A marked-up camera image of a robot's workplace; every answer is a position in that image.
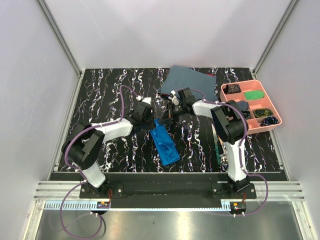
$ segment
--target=blue cloth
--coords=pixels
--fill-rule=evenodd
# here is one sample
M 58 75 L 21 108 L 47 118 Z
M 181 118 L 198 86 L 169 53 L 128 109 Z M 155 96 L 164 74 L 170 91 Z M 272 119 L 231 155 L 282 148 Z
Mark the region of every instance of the blue cloth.
M 167 166 L 178 161 L 180 155 L 177 152 L 174 141 L 165 129 L 165 126 L 159 124 L 158 120 L 159 119 L 154 120 L 155 128 L 150 130 L 150 133 L 162 164 Z

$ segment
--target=small connector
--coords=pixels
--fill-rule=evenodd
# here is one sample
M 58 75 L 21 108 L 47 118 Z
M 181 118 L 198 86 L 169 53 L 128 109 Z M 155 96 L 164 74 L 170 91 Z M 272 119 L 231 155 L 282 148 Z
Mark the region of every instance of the small connector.
M 143 99 L 143 97 L 139 95 L 135 99 L 137 99 L 140 102 Z
M 172 103 L 176 106 L 179 105 L 180 101 L 179 99 L 176 97 L 176 96 L 173 96 L 172 99 L 171 99 Z

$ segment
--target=green sponge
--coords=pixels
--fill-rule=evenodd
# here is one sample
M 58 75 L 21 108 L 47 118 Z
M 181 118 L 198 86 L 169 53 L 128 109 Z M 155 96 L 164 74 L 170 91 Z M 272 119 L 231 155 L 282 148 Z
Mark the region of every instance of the green sponge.
M 256 100 L 262 99 L 265 95 L 263 91 L 255 90 L 255 91 L 246 91 L 244 92 L 245 99 L 247 100 Z

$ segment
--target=gray cloth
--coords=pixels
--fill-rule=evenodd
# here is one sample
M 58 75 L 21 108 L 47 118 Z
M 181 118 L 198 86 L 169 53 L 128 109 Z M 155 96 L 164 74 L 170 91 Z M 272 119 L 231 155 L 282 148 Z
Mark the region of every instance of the gray cloth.
M 240 110 L 247 110 L 249 107 L 249 103 L 247 101 L 237 101 L 236 102 L 240 108 Z
M 205 99 L 208 101 L 217 101 L 215 95 L 216 78 L 204 73 L 194 71 L 184 66 L 172 66 L 168 77 L 162 84 L 160 93 L 169 94 L 172 90 L 177 89 L 195 89 L 205 94 Z M 202 99 L 201 93 L 193 91 L 192 94 L 196 99 Z

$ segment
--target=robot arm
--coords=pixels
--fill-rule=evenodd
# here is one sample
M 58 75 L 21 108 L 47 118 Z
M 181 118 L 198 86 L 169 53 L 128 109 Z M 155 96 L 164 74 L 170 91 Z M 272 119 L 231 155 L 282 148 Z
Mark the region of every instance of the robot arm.
M 244 134 L 244 126 L 240 116 L 226 106 L 221 106 L 214 102 L 196 100 L 189 88 L 179 90 L 178 94 L 180 101 L 175 98 L 174 91 L 170 95 L 162 95 L 162 97 L 168 100 L 169 103 L 167 105 L 167 111 L 159 122 L 177 122 L 179 116 L 184 114 L 212 118 L 216 133 L 221 140 L 224 141 L 226 147 L 226 154 L 229 163 L 228 186 L 230 188 L 230 192 L 238 192 L 247 187 L 250 183 L 249 177 L 247 177 L 241 168 L 239 156 L 239 144 Z M 227 103 L 239 110 L 235 101 L 229 101 Z M 241 161 L 242 165 L 246 166 L 244 146 L 245 141 L 241 144 Z
M 92 124 L 79 122 L 66 139 L 62 146 L 63 153 L 65 153 L 69 143 L 75 136 L 91 126 L 97 126 L 78 138 L 71 146 L 68 154 L 68 160 L 82 171 L 94 188 L 98 189 L 106 180 L 97 163 L 98 154 L 103 143 L 114 138 L 135 134 L 142 129 L 151 130 L 155 127 L 154 109 L 151 101 L 151 97 L 144 98 L 135 110 L 129 112 L 117 123 L 113 123 L 114 121 Z

